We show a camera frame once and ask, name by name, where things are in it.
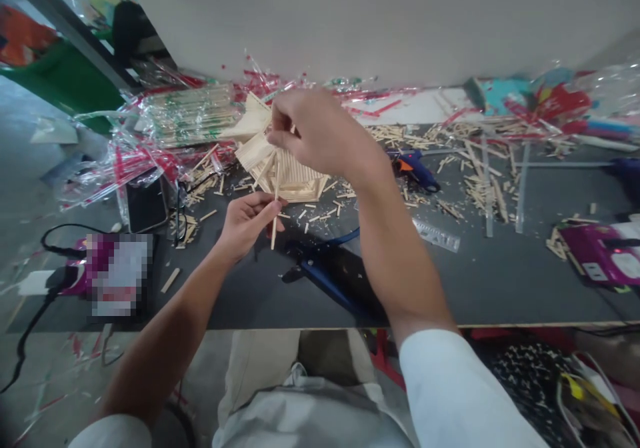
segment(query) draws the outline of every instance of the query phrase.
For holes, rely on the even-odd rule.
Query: workbench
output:
[[[608,161],[619,156],[616,152],[581,147],[569,161]],[[435,172],[442,155],[424,158],[426,166]],[[556,159],[532,155],[530,161]],[[509,170],[492,157],[491,166],[507,176]],[[225,194],[221,197],[210,190],[205,200],[194,206],[192,216],[200,218],[217,209],[218,213],[200,224],[195,241],[184,250],[175,250],[167,236],[167,228],[160,230],[156,251],[153,282],[149,291],[151,314],[171,299],[190,272],[206,256],[218,238],[225,215],[225,207],[234,197],[248,193],[234,192],[232,186],[244,178],[242,168],[234,167],[227,175]],[[453,316],[463,327],[496,327],[510,325],[583,325],[592,323],[620,324],[640,321],[640,297],[635,292],[617,294],[604,289],[586,287],[574,268],[560,260],[545,246],[553,225],[574,213],[594,218],[601,223],[620,221],[616,215],[633,210],[623,188],[615,178],[602,169],[530,169],[526,182],[524,233],[517,234],[514,225],[494,222],[493,238],[485,237],[485,217],[471,207],[462,210],[464,221],[441,213],[433,199],[456,202],[465,198],[459,163],[450,163],[436,175],[442,192],[431,197],[430,205],[408,208],[412,216],[428,222],[448,233],[460,236],[458,253],[440,247],[430,247]],[[326,213],[335,205],[335,191],[324,193],[315,210],[293,204],[282,219],[287,228],[277,236],[276,250],[271,251],[269,240],[260,236],[255,248],[226,278],[209,322],[209,329],[333,329],[362,327],[366,323],[344,310],[310,280],[302,278],[285,284],[281,276],[295,264],[283,251],[286,240],[296,237],[311,242],[344,235],[358,226],[357,199],[345,202],[341,217],[310,223],[304,235],[305,220]],[[590,203],[597,203],[597,214],[588,216]],[[510,213],[515,203],[509,200]],[[304,219],[299,214],[307,209]],[[117,207],[111,203],[97,203],[86,210],[76,209],[77,221],[98,228],[110,227],[118,221]],[[81,229],[70,229],[59,243],[71,243],[83,235]],[[359,253],[359,239],[348,244]],[[45,267],[62,264],[62,258],[51,256]],[[181,272],[165,294],[160,289],[173,270]],[[10,332],[21,332],[36,312],[40,297],[30,297],[11,324]],[[58,298],[40,320],[36,331],[98,331],[101,325],[87,324],[89,304],[76,298]],[[120,330],[136,331],[142,324],[120,326]]]

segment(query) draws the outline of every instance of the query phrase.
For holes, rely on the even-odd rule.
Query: transparent ruler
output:
[[[413,218],[413,224],[416,230],[418,230],[418,235],[420,235],[420,238],[423,240],[454,253],[458,252],[458,248],[460,248],[460,237],[447,233],[424,221],[416,220],[416,218]]]

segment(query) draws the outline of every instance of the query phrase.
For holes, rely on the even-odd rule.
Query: orange object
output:
[[[54,30],[36,23],[20,10],[2,5],[0,40],[0,61],[16,67],[34,62],[38,58],[38,52],[51,46],[58,40],[58,36]]]
[[[413,171],[413,167],[406,161],[398,160],[400,162],[400,171]]]

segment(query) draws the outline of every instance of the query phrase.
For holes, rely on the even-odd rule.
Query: blue glue gun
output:
[[[420,162],[422,152],[420,150],[388,150],[393,168],[400,175],[406,175],[414,180],[421,188],[430,193],[440,191],[440,184],[435,180],[432,172]]]

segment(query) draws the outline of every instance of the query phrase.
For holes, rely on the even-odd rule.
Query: green bin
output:
[[[66,39],[54,43],[28,66],[0,67],[0,75],[71,116],[115,110],[124,104],[113,83]],[[104,117],[83,123],[101,135],[108,135],[111,129]]]

